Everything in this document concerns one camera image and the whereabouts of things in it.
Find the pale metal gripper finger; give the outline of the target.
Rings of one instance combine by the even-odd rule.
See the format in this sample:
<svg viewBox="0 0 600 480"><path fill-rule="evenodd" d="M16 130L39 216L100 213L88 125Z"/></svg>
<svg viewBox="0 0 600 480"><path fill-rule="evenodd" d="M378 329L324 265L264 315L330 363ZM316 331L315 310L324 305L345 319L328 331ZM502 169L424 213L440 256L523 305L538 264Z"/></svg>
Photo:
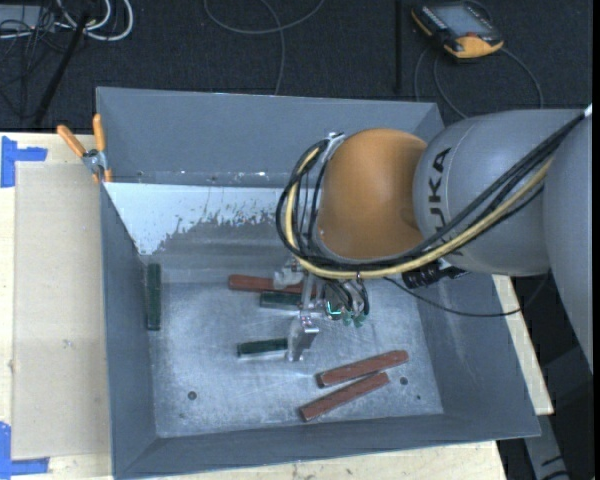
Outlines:
<svg viewBox="0 0 600 480"><path fill-rule="evenodd" d="M311 316L300 317L300 353L303 354L309 350L313 341L320 332L319 327L313 322Z"/></svg>
<svg viewBox="0 0 600 480"><path fill-rule="evenodd" d="M288 337L286 359L289 362L297 362L302 356L301 337L303 333L302 324L299 317L292 319Z"/></svg>

